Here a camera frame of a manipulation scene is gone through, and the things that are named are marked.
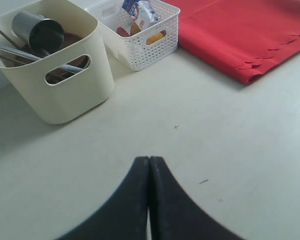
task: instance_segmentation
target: white wall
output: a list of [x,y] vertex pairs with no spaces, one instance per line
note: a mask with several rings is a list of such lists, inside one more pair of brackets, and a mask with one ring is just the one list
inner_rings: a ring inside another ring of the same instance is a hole
[[[71,0],[81,8],[86,8],[95,4],[100,0]],[[22,6],[34,3],[36,0],[0,0],[0,15],[18,9]],[[0,72],[0,88],[8,85],[9,82],[6,77]]]

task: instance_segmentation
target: cream plastic bin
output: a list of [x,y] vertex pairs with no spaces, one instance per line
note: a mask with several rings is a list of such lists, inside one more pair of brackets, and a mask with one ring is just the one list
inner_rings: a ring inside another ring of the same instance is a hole
[[[100,22],[100,32],[104,44],[118,60],[132,71],[141,71],[173,53],[178,48],[180,9],[159,0],[149,0],[162,21],[130,37],[116,33],[118,27],[126,27],[133,22],[122,8],[123,0],[104,0],[85,10]],[[164,38],[147,45],[153,35],[166,31]]]
[[[28,65],[6,67],[4,63],[7,63],[0,60],[0,70],[34,111],[49,124],[63,124],[107,100],[114,89],[114,81],[98,21],[70,1],[38,1],[0,17],[0,29],[20,46],[23,43],[11,30],[12,20],[20,11],[54,19],[66,32],[83,38]],[[1,35],[0,44],[12,47]],[[86,69],[54,85],[46,82],[47,73],[80,56],[90,58]]]

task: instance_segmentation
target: red cloth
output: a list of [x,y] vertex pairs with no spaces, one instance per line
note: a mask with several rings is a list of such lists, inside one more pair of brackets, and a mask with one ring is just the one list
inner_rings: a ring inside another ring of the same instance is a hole
[[300,0],[164,0],[181,9],[179,45],[250,84],[300,51]]

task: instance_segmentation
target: chopstick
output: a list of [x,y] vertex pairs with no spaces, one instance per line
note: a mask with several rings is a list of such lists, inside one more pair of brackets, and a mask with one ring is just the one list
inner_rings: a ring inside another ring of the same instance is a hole
[[21,49],[21,47],[16,44],[10,37],[8,37],[3,31],[0,30],[0,34],[9,42],[11,43],[16,49]]
[[[25,64],[24,62],[22,62],[22,61],[19,61],[19,60],[16,60],[16,59],[13,59],[13,58],[10,58],[10,57],[7,57],[7,56],[3,56],[3,55],[1,55],[1,54],[0,54],[0,58],[1,58],[1,59],[4,59],[4,60],[7,60],[7,61],[10,61],[10,62],[12,62],[12,63],[14,63],[14,64],[26,65],[26,64]],[[65,79],[64,77],[55,75],[55,74],[53,74],[53,73],[51,73],[51,72],[49,72],[47,75],[50,75],[50,77],[54,77],[54,78],[55,78],[55,79],[54,79],[54,80],[55,80],[54,84],[57,84],[57,83],[59,83],[60,81],[62,81],[62,80]]]

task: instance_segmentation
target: basket handle hole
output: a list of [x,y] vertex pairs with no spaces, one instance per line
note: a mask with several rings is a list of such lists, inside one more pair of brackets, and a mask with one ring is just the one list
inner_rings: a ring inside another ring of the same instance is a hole
[[156,43],[157,41],[163,39],[166,35],[167,35],[166,30],[163,30],[163,31],[158,32],[155,35],[149,37],[145,43],[147,46],[150,46],[150,45]]
[[103,18],[108,18],[114,14],[117,14],[119,12],[119,10],[120,10],[119,7],[117,5],[115,5],[115,6],[107,8],[106,10],[103,10],[101,15]]
[[77,57],[76,59],[66,63],[66,65],[71,65],[77,68],[81,68],[82,70],[78,73],[72,73],[69,71],[66,71],[64,69],[60,69],[60,67],[57,67],[53,70],[51,70],[50,72],[48,72],[45,75],[45,81],[49,84],[49,85],[55,85],[58,84],[60,82],[63,82],[65,80],[67,80],[68,78],[71,78],[75,75],[81,74],[81,72],[83,72],[85,69],[87,69],[91,64],[91,58],[88,55],[82,55]]

